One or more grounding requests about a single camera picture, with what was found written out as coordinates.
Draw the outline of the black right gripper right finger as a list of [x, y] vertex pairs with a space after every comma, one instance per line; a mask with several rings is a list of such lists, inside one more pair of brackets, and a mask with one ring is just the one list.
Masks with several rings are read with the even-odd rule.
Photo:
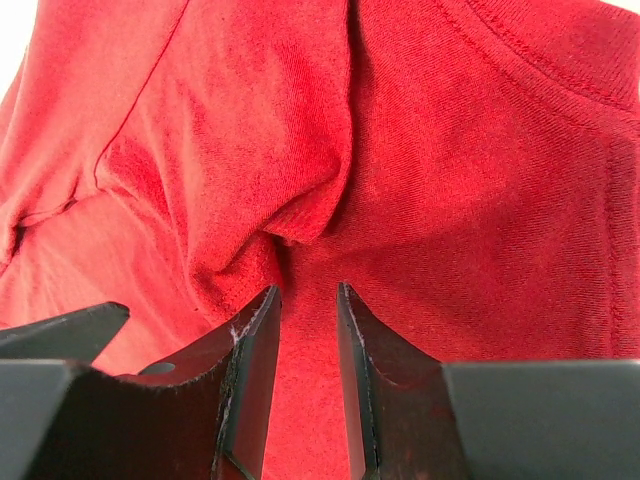
[[635, 479], [635, 360], [442, 363], [337, 293], [355, 479]]

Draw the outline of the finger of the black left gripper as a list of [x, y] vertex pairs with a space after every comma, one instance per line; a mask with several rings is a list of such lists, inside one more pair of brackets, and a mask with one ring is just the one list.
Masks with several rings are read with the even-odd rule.
[[128, 307], [106, 302], [1, 331], [2, 360], [94, 361], [130, 318]]

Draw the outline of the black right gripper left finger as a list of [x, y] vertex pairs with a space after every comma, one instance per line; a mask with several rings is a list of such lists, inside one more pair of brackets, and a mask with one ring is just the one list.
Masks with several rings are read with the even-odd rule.
[[136, 374], [94, 361], [1, 359], [5, 479], [257, 479], [281, 299], [238, 314]]

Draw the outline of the red t shirt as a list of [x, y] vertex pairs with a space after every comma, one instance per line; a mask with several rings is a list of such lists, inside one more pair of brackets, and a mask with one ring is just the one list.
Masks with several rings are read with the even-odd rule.
[[264, 475], [344, 479], [335, 294], [441, 361], [639, 354], [639, 18], [600, 1], [42, 1], [1, 324], [139, 370], [283, 296]]

